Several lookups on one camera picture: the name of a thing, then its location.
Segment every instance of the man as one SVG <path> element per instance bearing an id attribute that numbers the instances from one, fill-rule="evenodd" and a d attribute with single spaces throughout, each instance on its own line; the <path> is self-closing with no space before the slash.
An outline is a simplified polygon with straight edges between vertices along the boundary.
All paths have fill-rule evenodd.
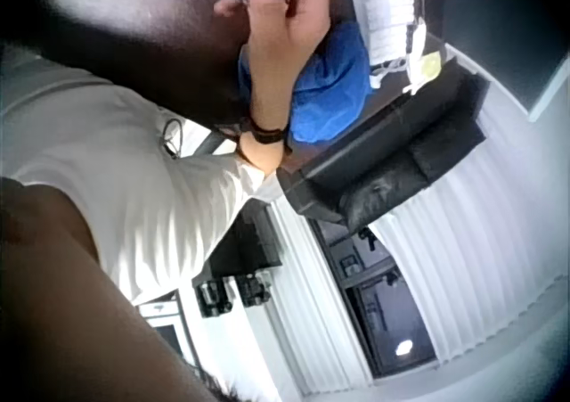
<path id="1" fill-rule="evenodd" d="M 293 85 L 330 26 L 329 0 L 291 3 L 250 0 L 254 130 L 231 157 L 171 160 L 158 108 L 134 92 L 43 60 L 7 62 L 5 385 L 44 400 L 214 400 L 131 303 L 196 275 L 281 163 Z"/>

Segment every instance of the dark wall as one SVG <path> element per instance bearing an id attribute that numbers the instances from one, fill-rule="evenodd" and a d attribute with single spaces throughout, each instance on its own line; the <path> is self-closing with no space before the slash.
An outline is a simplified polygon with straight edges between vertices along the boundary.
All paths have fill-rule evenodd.
<path id="1" fill-rule="evenodd" d="M 445 0 L 444 39 L 530 109 L 568 50 L 566 0 Z"/>

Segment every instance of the white shirt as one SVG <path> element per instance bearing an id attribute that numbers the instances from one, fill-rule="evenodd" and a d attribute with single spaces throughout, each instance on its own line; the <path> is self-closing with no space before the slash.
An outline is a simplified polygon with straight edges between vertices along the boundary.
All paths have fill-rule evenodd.
<path id="1" fill-rule="evenodd" d="M 233 156 L 172 160 L 160 109 L 86 71 L 9 58 L 2 95 L 0 173 L 66 193 L 134 304 L 191 284 L 263 182 Z"/>

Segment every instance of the blue cloth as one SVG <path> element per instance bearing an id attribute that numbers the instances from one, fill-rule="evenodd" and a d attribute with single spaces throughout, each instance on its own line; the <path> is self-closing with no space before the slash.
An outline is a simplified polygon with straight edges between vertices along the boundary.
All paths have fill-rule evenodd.
<path id="1" fill-rule="evenodd" d="M 241 96 L 251 100 L 248 60 L 240 54 L 238 78 Z M 314 54 L 293 90 L 290 131 L 300 142 L 333 139 L 362 112 L 371 93 L 368 53 L 358 24 L 345 22 L 330 33 L 324 54 Z"/>

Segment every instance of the black sofa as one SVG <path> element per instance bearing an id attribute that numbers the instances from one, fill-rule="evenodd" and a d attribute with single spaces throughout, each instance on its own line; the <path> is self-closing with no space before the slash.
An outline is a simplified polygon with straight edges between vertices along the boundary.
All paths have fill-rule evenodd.
<path id="1" fill-rule="evenodd" d="M 414 96 L 403 94 L 290 174 L 293 209 L 355 233 L 433 184 L 485 136 L 476 123 L 488 83 L 455 60 Z"/>

